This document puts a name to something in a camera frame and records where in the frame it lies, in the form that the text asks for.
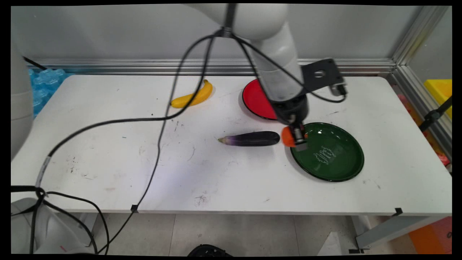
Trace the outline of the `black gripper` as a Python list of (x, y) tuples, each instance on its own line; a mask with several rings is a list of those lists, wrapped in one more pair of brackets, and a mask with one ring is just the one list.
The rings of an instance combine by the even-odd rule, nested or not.
[(307, 149), (307, 137), (303, 120), (309, 112), (308, 99), (306, 95), (300, 95), (284, 102), (276, 102), (276, 117), (279, 123), (288, 126), (293, 131), (295, 150), (304, 151)]

